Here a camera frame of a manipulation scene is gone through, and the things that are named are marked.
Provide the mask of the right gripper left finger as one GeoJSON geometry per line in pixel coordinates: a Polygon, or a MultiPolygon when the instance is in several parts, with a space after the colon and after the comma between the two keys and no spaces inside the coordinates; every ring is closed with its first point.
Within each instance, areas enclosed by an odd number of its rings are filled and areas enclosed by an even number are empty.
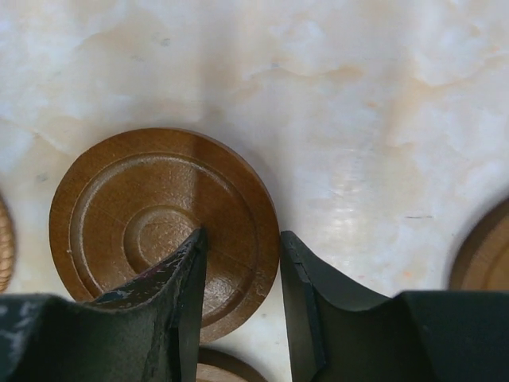
{"type": "Polygon", "coordinates": [[[199,228],[160,263],[91,302],[3,296],[2,380],[194,380],[207,251],[199,228]]]}

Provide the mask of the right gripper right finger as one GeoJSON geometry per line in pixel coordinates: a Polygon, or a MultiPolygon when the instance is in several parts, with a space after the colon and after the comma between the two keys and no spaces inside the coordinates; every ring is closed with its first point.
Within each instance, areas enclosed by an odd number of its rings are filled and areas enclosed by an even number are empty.
{"type": "Polygon", "coordinates": [[[281,234],[295,381],[505,381],[505,292],[410,290],[388,298],[281,234]]]}

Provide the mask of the dark wooden coaster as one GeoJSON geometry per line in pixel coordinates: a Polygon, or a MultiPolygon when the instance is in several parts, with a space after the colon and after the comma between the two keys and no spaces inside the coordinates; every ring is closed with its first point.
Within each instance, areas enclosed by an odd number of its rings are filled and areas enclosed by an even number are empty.
{"type": "Polygon", "coordinates": [[[200,347],[196,381],[267,382],[267,379],[255,368],[232,355],[200,347]]]}
{"type": "Polygon", "coordinates": [[[508,291],[508,200],[487,212],[460,246],[450,290],[508,291]]]}
{"type": "Polygon", "coordinates": [[[236,152],[192,131],[123,132],[82,153],[56,188],[49,243],[68,293],[89,302],[208,239],[200,340],[243,325],[278,271],[279,227],[262,179],[236,152]]]}

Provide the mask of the woven rattan coaster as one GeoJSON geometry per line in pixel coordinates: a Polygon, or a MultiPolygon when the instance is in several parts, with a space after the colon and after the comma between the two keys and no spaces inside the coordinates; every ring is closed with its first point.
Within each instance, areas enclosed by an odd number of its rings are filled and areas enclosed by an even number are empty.
{"type": "Polygon", "coordinates": [[[0,205],[0,291],[4,293],[14,273],[15,242],[14,226],[3,198],[0,205]]]}

